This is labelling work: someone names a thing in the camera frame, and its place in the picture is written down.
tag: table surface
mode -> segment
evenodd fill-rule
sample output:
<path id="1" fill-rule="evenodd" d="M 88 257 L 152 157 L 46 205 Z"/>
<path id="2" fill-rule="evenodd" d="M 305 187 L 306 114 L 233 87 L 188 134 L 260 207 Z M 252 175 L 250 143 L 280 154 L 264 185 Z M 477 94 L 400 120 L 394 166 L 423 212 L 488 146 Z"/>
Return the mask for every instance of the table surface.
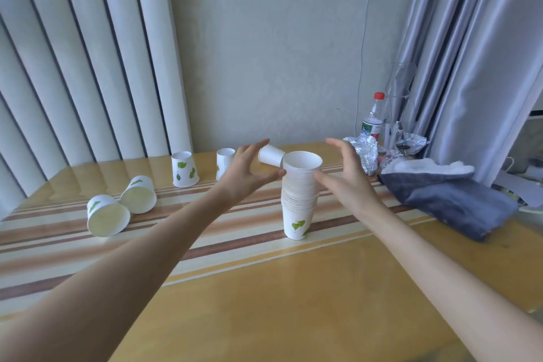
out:
<path id="1" fill-rule="evenodd" d="M 284 146 L 322 156 L 324 143 Z M 144 234 L 214 183 L 215 153 L 194 155 L 200 182 L 172 185 L 169 157 L 66 168 L 0 224 L 0 322 L 71 274 Z M 272 169 L 255 161 L 253 169 Z M 133 176 L 158 202 L 119 235 L 86 229 L 85 204 L 118 196 Z M 543 236 L 511 220 L 485 244 L 466 239 L 373 182 L 385 204 L 425 239 L 526 311 L 543 304 Z M 466 350 L 384 245 L 325 189 L 311 231 L 282 231 L 280 182 L 222 215 L 195 242 L 113 355 L 113 361 L 457 361 Z"/>

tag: vertical blinds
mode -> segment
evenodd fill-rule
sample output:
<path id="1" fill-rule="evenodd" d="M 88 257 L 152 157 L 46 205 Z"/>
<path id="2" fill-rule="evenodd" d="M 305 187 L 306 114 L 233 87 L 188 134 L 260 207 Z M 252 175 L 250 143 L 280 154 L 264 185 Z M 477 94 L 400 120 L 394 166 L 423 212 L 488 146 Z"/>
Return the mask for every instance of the vertical blinds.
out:
<path id="1" fill-rule="evenodd" d="M 0 217 L 66 166 L 190 149 L 170 0 L 0 0 Z"/>

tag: crumpled foil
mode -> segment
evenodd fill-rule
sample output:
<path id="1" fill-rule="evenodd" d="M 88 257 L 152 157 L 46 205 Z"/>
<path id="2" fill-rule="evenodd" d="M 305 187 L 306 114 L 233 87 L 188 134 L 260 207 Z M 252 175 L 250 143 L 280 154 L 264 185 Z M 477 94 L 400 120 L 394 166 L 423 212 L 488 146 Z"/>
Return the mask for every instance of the crumpled foil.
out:
<path id="1" fill-rule="evenodd" d="M 364 168 L 364 172 L 370 175 L 377 170 L 377 141 L 373 136 L 360 134 L 356 138 L 344 138 L 355 148 L 356 153 L 360 156 L 360 162 Z"/>
<path id="2" fill-rule="evenodd" d="M 416 154 L 419 153 L 427 144 L 430 143 L 424 136 L 417 135 L 414 133 L 404 133 L 406 139 L 406 145 L 409 146 L 407 154 Z"/>
<path id="3" fill-rule="evenodd" d="M 387 151 L 384 155 L 384 159 L 381 161 L 381 170 L 384 170 L 387 166 L 390 165 L 390 162 L 396 159 L 405 159 L 405 157 L 397 150 L 390 149 L 389 151 Z"/>

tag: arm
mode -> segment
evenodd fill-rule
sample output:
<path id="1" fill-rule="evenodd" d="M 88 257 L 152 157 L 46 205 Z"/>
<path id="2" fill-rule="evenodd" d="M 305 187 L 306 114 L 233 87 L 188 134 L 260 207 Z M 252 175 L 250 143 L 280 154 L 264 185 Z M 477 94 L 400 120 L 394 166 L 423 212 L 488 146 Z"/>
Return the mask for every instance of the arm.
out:
<path id="1" fill-rule="evenodd" d="M 251 174 L 268 140 L 238 149 L 203 197 L 53 289 L 6 326 L 0 361 L 105 361 L 185 252 L 223 212 L 285 174 Z"/>
<path id="2" fill-rule="evenodd" d="M 343 154 L 342 178 L 315 174 L 370 228 L 479 361 L 543 360 L 543 326 L 420 237 L 377 197 L 354 148 L 327 139 Z"/>

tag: plastic bottle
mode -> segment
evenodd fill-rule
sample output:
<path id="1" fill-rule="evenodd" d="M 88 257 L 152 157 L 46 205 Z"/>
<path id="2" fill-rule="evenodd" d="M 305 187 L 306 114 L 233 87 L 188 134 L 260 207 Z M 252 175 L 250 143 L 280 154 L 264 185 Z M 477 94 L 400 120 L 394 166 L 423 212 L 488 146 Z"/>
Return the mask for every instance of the plastic bottle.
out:
<path id="1" fill-rule="evenodd" d="M 376 92 L 374 94 L 375 103 L 371 108 L 370 114 L 362 123 L 362 134 L 371 135 L 375 140 L 379 140 L 379 133 L 383 125 L 382 112 L 384 106 L 384 93 Z"/>

